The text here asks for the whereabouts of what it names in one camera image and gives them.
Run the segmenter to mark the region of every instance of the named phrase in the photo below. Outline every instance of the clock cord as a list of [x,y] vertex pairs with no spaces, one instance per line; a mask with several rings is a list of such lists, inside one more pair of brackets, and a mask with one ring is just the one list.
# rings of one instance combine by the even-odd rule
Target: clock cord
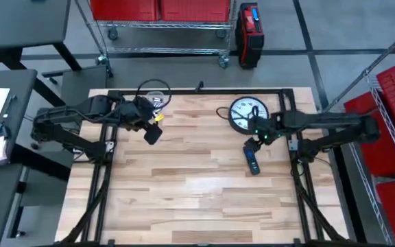
[[[219,116],[219,117],[222,118],[222,119],[229,120],[229,118],[220,115],[219,110],[221,110],[221,109],[230,110],[229,107],[221,106],[221,107],[219,107],[219,108],[216,109],[216,114],[217,114],[217,116]],[[242,114],[240,114],[240,113],[237,112],[236,110],[231,109],[231,111],[232,111],[233,113],[237,114],[238,116],[240,116],[240,117],[233,118],[232,120],[239,120],[239,119],[244,119],[244,120],[246,120],[246,121],[249,120],[247,117],[243,116]]]

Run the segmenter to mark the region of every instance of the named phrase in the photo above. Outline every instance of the wooden table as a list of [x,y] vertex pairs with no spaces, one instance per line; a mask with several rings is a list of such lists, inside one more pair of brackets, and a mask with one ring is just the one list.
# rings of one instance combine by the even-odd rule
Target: wooden table
[[[106,92],[94,90],[91,96]],[[316,111],[310,88],[294,88],[294,94],[299,110]],[[163,135],[155,145],[146,144],[143,132],[119,130],[103,244],[108,239],[116,244],[287,244],[302,239],[286,139],[256,153],[261,174],[251,176],[242,152],[249,137],[215,114],[216,108],[241,96],[174,95],[163,110]],[[253,96],[270,112],[280,110],[277,95]],[[85,122],[81,135],[98,141],[100,129]],[[305,139],[322,135],[320,130],[303,134]],[[327,154],[318,157],[328,160]],[[56,240],[65,237],[85,211],[92,173],[92,165],[73,166]],[[347,237],[330,165],[312,163],[311,175],[320,210]]]

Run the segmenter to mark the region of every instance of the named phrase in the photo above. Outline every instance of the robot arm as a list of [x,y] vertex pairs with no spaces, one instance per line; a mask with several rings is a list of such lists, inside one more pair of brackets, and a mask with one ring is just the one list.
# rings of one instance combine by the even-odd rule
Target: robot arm
[[144,139],[153,145],[163,133],[157,122],[150,123],[154,110],[154,105],[145,97],[125,100],[119,95],[98,95],[77,106],[41,108],[33,120],[31,136],[37,142],[57,141],[66,148],[84,150],[90,160],[98,161],[104,157],[106,144],[87,141],[65,130],[61,124],[87,120],[95,124],[118,126],[128,131],[144,129]]
[[368,115],[352,113],[306,114],[297,110],[283,111],[271,114],[269,119],[252,117],[248,121],[248,127],[259,139],[249,139],[246,142],[246,146],[253,152],[260,150],[262,144],[270,145],[282,136],[305,129],[343,128],[342,131],[317,140],[305,139],[297,143],[299,159],[309,163],[313,162],[320,151],[353,141],[374,142],[380,136],[376,120]]

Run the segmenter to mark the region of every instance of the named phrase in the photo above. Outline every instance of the gray floor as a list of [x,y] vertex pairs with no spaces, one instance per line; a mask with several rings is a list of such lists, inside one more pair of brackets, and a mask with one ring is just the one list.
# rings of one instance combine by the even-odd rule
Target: gray floor
[[[306,49],[298,17],[292,1],[257,0],[259,2],[263,28],[265,30],[265,49],[297,50]],[[307,22],[314,49],[374,49],[386,48],[395,40],[395,0],[303,0],[302,11]],[[214,32],[186,30],[120,30],[118,41],[108,45],[129,46],[171,46],[171,47],[221,47],[223,42]],[[76,55],[82,66],[94,65],[98,50],[91,38],[75,4],[71,5],[70,20],[65,41]],[[37,55],[57,54],[53,47],[35,47],[25,49],[23,63],[40,73],[56,69],[66,69],[61,59],[35,60]],[[353,79],[355,79],[377,55],[334,55],[316,56],[326,97],[331,101]],[[309,86],[313,90],[315,102],[320,108],[320,96],[316,90],[315,79],[307,55],[299,56],[263,56],[255,70],[244,71],[237,64],[237,58],[231,57],[230,66],[223,70],[217,65],[217,57],[188,58],[117,58],[111,61],[115,77],[108,82],[110,88],[132,88],[150,78],[160,78],[172,87],[194,87],[203,80],[205,86]],[[395,55],[388,57],[376,69],[375,73],[395,65]],[[0,70],[6,69],[0,64]],[[60,87],[47,83],[56,93]],[[361,82],[344,98],[354,98],[368,90]],[[47,103],[38,95],[33,95],[28,114],[34,115],[39,106]],[[23,132],[29,132],[26,121]],[[30,140],[23,140],[29,145]],[[50,151],[58,150],[52,146]],[[351,176],[359,180],[355,167],[349,167]],[[21,229],[27,232],[23,239],[4,241],[3,246],[32,246],[50,244],[54,240],[60,207],[64,196],[64,185],[56,185],[49,190],[49,184],[40,174],[29,174],[30,186],[42,186],[53,200],[43,202],[41,207],[26,210]],[[377,221],[367,204],[360,181],[355,182],[356,196],[360,199],[360,213],[370,242],[383,242]],[[42,200],[39,190],[31,190],[29,198]]]

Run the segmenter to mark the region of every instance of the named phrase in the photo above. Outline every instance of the black metal frame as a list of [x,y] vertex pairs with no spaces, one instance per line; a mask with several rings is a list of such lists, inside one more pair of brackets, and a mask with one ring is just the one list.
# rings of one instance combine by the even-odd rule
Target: black metal frame
[[[196,94],[203,94],[203,95],[220,95],[220,94],[230,94],[230,95],[240,95],[240,94],[248,94],[248,95],[254,95],[254,94],[275,94],[279,98],[279,103],[280,103],[280,110],[295,110],[296,109],[296,103],[295,103],[295,97],[294,97],[294,91],[292,89],[203,89],[203,83],[200,82],[199,86],[196,89],[177,89],[177,90],[172,90],[170,93],[172,95],[196,95]],[[146,90],[141,90],[140,94],[146,93]],[[129,90],[129,91],[119,91],[121,95],[134,95],[136,93],[135,90]],[[285,98],[289,100],[289,108],[287,108],[286,103],[285,103]],[[106,129],[107,127],[102,126],[101,129],[101,136],[100,140],[105,140],[106,139]],[[118,129],[114,128],[112,130],[111,134],[111,141],[116,143],[117,140],[117,132]],[[292,136],[287,136],[287,139],[290,140],[292,139]],[[297,140],[302,141],[302,135],[300,133],[297,134]],[[104,179],[106,179],[107,182],[107,187],[109,184],[110,180],[110,174],[112,171],[112,160],[113,160],[113,155],[114,153],[108,153],[108,157],[105,159],[104,164],[95,164],[94,172],[93,172],[93,178],[91,181],[91,188],[89,190],[89,197],[88,197],[88,206],[92,204],[94,201],[94,197],[97,191],[97,184],[99,180],[99,173],[100,173],[100,167],[102,165],[106,165],[106,171],[104,174]],[[294,171],[293,178],[294,178],[294,185],[295,187],[302,186],[301,180],[300,180],[300,175],[295,172],[297,170],[298,166],[298,159],[296,158],[296,151],[289,151],[289,155],[291,157],[291,168]],[[310,229],[309,229],[309,223],[307,219],[307,212],[305,209],[304,202],[307,202],[307,204],[311,207],[316,207],[317,202],[315,199],[315,192],[313,188],[313,183],[312,183],[312,177],[310,175],[309,171],[309,166],[308,164],[303,164],[304,165],[304,174],[307,182],[307,190],[304,188],[302,189],[305,191],[304,195],[301,195],[299,193],[299,190],[297,189],[297,201],[298,201],[298,210],[300,213],[300,219],[301,219],[301,225],[302,225],[302,231],[304,235],[305,241],[311,240],[311,234],[310,234]],[[100,207],[99,207],[99,213],[97,216],[97,226],[95,229],[95,238],[94,242],[99,242],[101,239],[101,232],[103,229],[103,221],[104,221],[104,214],[106,212],[106,200],[107,200],[107,192],[106,195],[101,199],[100,202]],[[319,240],[324,240],[324,235],[322,233],[322,225],[324,228],[330,228],[330,224],[325,220],[325,217],[320,213],[319,210],[316,210],[317,212],[313,212],[314,215],[319,214],[319,219],[314,217],[315,219],[315,229],[317,231],[317,236]],[[86,226],[83,229],[82,232],[82,242],[87,242],[88,241],[88,233],[89,233],[89,228],[91,224],[87,223]],[[113,245],[113,246],[126,246],[130,247],[132,245]],[[235,244],[235,245],[221,245],[221,246],[254,246],[254,247],[260,247],[260,246],[295,246],[294,244]]]

